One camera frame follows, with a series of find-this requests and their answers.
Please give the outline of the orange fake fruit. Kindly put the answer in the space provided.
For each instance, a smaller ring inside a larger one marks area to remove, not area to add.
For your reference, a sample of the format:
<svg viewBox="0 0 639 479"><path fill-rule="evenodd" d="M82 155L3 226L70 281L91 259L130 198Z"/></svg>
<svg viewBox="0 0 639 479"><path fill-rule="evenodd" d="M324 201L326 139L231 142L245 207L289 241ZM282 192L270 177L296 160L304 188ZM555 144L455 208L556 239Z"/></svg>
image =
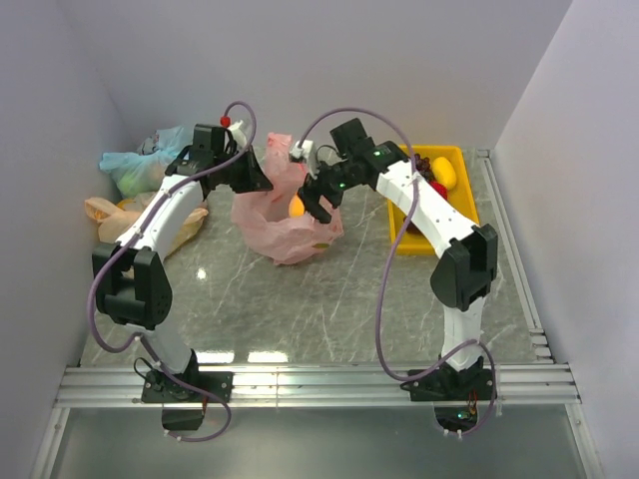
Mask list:
<svg viewBox="0 0 639 479"><path fill-rule="evenodd" d="M293 196L289 203L289 216L291 218L298 218L306 213L306 207L304 202L298 197Z"/></svg>

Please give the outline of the pink plastic bag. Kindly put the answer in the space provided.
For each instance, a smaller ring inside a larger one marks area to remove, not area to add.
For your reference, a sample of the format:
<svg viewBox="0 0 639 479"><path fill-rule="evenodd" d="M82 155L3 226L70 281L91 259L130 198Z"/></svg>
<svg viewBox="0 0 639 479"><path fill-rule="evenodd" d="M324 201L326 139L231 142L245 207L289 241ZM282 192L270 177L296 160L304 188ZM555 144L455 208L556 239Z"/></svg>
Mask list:
<svg viewBox="0 0 639 479"><path fill-rule="evenodd" d="M306 165L289 160L293 142L291 135L268 134L263 166L273 188L236 195L231 208L231 221L239 228L245 244L276 264L306 260L324 252L343 235L340 211L325 199L320 204L331 213L326 225L308 213L290 214L290 204L308 173Z"/></svg>

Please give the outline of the red fake apple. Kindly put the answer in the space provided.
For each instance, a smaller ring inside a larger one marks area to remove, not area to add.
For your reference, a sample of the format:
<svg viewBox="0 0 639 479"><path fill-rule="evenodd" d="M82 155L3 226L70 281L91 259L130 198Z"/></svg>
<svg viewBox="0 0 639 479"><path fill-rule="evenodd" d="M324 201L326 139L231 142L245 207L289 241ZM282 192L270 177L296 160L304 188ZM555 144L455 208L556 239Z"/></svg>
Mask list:
<svg viewBox="0 0 639 479"><path fill-rule="evenodd" d="M448 199L448 190L444 185L440 184L437 181L431 181L429 184L441 197L443 197L445 200Z"/></svg>

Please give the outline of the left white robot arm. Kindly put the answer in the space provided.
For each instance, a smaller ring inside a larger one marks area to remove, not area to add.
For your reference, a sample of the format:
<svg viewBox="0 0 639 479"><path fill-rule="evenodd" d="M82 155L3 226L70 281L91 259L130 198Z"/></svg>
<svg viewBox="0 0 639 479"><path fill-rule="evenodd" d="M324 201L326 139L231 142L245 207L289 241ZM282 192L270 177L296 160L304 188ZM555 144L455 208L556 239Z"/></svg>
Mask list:
<svg viewBox="0 0 639 479"><path fill-rule="evenodd" d="M169 163L158 192L141 216L115 241L93 252L94 281L88 311L101 312L143 344L165 387L189 401L201 389L195 351L170 325L173 291L164 261L189 214L218 186L237 194L267 192L271 181L242 121L222 117L198 124L191 142Z"/></svg>

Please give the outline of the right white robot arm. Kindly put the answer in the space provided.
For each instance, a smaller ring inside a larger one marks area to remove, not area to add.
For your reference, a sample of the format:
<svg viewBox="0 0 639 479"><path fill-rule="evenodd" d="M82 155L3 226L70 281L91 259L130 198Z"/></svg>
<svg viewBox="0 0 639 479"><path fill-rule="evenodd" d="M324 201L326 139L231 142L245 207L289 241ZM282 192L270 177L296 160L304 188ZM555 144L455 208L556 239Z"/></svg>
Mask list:
<svg viewBox="0 0 639 479"><path fill-rule="evenodd" d="M393 141L376 143L360 119L330 134L340 158L335 164L319 161L307 140L290 149L291 158L309 168L297 193L301 211L327 225L346 191L368 186L417 227L438 259L430 287L443 306L444 319L440 359L428 371L439 379L445 395L465 396L488 354L480 343L481 317L497 273L496 230L460 213L417 171L416 156L409 148Z"/></svg>

